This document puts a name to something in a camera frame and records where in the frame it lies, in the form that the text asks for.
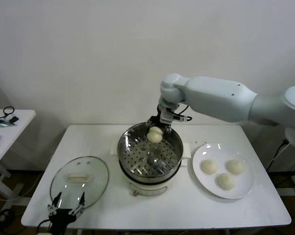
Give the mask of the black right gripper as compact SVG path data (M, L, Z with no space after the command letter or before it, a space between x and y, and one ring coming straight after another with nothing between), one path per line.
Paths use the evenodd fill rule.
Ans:
M165 133L172 132L172 114L169 112L158 112L156 116L151 116L147 122L146 126L151 128L153 126L163 127Z

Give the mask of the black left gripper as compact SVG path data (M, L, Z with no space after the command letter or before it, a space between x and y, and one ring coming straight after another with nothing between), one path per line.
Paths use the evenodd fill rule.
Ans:
M52 235L64 235L67 226L76 221L76 216L80 216L85 210L85 193L78 199L78 206L74 209L58 209L58 203L61 198L61 192L48 205L49 220L51 227L49 232Z

